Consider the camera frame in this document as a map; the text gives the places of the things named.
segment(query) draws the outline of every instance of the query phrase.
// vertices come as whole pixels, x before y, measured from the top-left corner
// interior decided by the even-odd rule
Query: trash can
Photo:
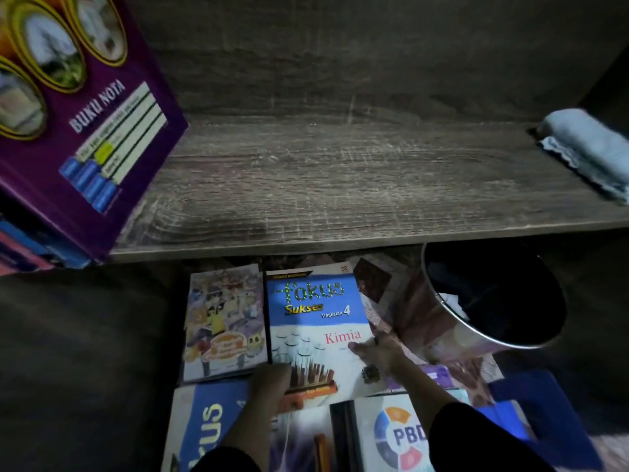
[[[561,286],[516,240],[425,244],[421,271],[394,316],[404,344],[430,363],[538,349],[561,332]]]

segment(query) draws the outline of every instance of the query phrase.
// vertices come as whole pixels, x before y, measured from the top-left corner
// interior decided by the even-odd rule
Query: person
[[[388,336],[374,342],[349,343],[349,349],[381,374],[402,384],[429,440],[430,462],[436,472],[553,471],[523,442],[473,407],[458,402],[408,359]],[[287,364],[264,364],[250,382],[250,399],[216,449],[205,454],[193,472],[267,471],[271,448],[271,418],[289,387]]]

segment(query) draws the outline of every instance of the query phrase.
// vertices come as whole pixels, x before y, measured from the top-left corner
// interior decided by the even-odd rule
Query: stack of books
[[[0,275],[104,262],[185,118],[124,0],[0,14]]]
[[[291,365],[272,420],[272,472],[430,470],[405,390],[347,347],[372,337],[352,264],[264,277],[257,265],[192,275],[162,472],[190,471],[220,443],[247,403],[245,375],[265,361]],[[446,367],[423,367],[469,403]]]

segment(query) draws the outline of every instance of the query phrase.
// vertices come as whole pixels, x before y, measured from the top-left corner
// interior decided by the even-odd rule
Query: cloth
[[[433,421],[429,437],[430,462],[436,472],[464,470],[554,471],[536,453],[473,407],[446,404]],[[233,447],[205,454],[193,472],[260,472],[256,463]]]
[[[564,162],[610,196],[629,204],[629,141],[582,109],[551,112],[538,132],[544,150]]]

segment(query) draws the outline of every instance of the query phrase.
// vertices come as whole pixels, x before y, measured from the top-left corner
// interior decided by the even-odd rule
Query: purple notebook
[[[103,261],[183,113],[124,0],[0,10],[0,187]]]

